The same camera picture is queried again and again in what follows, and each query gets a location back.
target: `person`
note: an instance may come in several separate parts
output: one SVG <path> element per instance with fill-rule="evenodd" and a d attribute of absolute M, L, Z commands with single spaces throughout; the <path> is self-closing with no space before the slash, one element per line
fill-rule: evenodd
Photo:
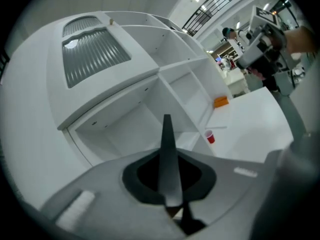
<path fill-rule="evenodd" d="M 225 27 L 222 30 L 222 34 L 227 39 L 236 39 L 243 47 L 246 49 L 249 46 L 249 39 L 246 37 L 247 32 L 243 30 L 235 31 L 233 28 Z M 248 68 L 248 71 L 257 76 L 260 80 L 262 80 L 262 85 L 267 87 L 267 89 L 272 93 L 279 92 L 279 87 L 277 85 L 276 79 L 274 76 L 269 78 L 265 78 L 260 72 L 255 68 Z"/>
<path fill-rule="evenodd" d="M 230 60 L 228 59 L 227 56 L 224 56 L 222 59 L 221 59 L 221 62 L 224 66 L 224 69 L 227 70 L 227 71 L 230 71 L 231 70 L 231 62 Z"/>

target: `white label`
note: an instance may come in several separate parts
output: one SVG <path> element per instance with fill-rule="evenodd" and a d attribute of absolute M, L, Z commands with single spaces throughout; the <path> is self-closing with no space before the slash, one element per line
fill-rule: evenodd
<path fill-rule="evenodd" d="M 258 173 L 256 171 L 248 170 L 246 168 L 240 168 L 240 167 L 234 168 L 233 172 L 236 174 L 241 174 L 241 175 L 248 176 L 251 178 L 256 178 L 258 176 Z"/>

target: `gray panel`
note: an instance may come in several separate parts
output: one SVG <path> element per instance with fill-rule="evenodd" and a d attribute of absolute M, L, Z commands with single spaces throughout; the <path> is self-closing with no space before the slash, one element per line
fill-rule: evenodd
<path fill-rule="evenodd" d="M 102 70 L 131 60 L 106 29 L 70 40 L 63 45 L 62 53 L 69 88 Z"/>
<path fill-rule="evenodd" d="M 65 37 L 67 35 L 71 35 L 76 31 L 84 30 L 86 28 L 94 27 L 100 24 L 101 21 L 98 20 L 96 17 L 89 16 L 78 18 L 65 25 L 65 27 L 63 28 L 63 36 Z"/>
<path fill-rule="evenodd" d="M 124 168 L 156 150 L 131 154 L 91 168 L 54 194 L 41 208 L 41 213 L 55 221 L 78 190 L 87 190 L 96 198 L 72 232 L 81 239 L 183 239 L 185 234 L 162 205 L 141 204 L 127 191 L 121 180 Z"/>

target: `railing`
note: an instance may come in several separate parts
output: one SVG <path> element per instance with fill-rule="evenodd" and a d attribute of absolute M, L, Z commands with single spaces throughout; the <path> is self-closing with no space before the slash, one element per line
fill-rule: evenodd
<path fill-rule="evenodd" d="M 206 0 L 182 27 L 190 36 L 194 36 L 214 15 L 232 0 Z"/>

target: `red plastic cup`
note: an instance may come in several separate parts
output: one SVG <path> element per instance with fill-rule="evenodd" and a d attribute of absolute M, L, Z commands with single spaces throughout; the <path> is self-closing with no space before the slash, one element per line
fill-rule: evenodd
<path fill-rule="evenodd" d="M 204 135 L 206 136 L 206 139 L 212 144 L 215 142 L 215 137 L 212 132 L 212 130 L 206 130 Z"/>

